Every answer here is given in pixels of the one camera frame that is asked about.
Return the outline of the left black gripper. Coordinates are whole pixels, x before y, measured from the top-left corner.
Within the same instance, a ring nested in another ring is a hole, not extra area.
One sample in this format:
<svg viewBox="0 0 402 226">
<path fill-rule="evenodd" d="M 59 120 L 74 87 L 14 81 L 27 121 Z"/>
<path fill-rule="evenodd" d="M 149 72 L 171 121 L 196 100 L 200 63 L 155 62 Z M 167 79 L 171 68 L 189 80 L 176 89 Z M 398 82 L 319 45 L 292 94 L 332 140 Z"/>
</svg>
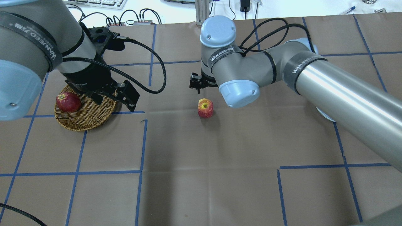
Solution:
<svg viewBox="0 0 402 226">
<path fill-rule="evenodd" d="M 85 69 L 75 73 L 65 73 L 69 86 L 93 101 L 102 101 L 104 96 L 124 104 L 134 112 L 140 94 L 132 83 L 125 80 L 119 85 L 111 77 L 111 70 L 102 61 L 90 63 Z"/>
</svg>

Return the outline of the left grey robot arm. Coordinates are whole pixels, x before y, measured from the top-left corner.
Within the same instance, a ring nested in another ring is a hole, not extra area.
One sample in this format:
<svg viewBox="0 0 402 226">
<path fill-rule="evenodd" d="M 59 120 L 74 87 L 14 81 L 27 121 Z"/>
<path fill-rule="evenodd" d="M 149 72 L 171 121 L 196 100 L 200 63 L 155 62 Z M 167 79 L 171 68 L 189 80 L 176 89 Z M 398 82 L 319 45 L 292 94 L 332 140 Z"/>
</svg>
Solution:
<svg viewBox="0 0 402 226">
<path fill-rule="evenodd" d="M 123 49 L 118 33 L 105 27 L 86 28 L 61 0 L 2 0 L 1 121 L 26 116 L 46 73 L 53 70 L 96 104 L 108 97 L 134 111 L 139 93 L 128 81 L 113 80 L 102 58 L 105 50 Z"/>
</svg>

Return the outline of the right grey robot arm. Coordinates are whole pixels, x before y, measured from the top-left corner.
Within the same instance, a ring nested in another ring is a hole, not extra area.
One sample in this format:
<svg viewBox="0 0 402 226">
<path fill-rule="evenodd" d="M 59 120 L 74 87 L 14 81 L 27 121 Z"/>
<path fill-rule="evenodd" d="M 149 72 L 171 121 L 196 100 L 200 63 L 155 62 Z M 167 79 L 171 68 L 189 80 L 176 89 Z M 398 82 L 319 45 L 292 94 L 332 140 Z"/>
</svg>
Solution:
<svg viewBox="0 0 402 226">
<path fill-rule="evenodd" d="M 218 87 L 227 106 L 240 108 L 255 101 L 261 87 L 283 81 L 401 171 L 401 100 L 328 62 L 310 36 L 252 56 L 235 38 L 236 26 L 225 16 L 202 24 L 202 74 L 191 75 L 190 88 Z"/>
</svg>

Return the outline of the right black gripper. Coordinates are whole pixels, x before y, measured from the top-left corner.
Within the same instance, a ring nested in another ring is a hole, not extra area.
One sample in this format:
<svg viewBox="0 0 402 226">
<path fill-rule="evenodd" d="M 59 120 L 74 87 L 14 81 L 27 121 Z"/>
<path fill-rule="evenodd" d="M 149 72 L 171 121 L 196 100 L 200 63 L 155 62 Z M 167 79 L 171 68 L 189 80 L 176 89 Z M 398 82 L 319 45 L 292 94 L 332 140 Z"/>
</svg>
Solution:
<svg viewBox="0 0 402 226">
<path fill-rule="evenodd" d="M 200 94 L 201 89 L 206 87 L 219 87 L 216 79 L 213 76 L 207 75 L 204 70 L 201 70 L 201 75 L 198 73 L 191 73 L 190 74 L 190 83 L 189 88 L 195 89 L 197 94 Z"/>
</svg>

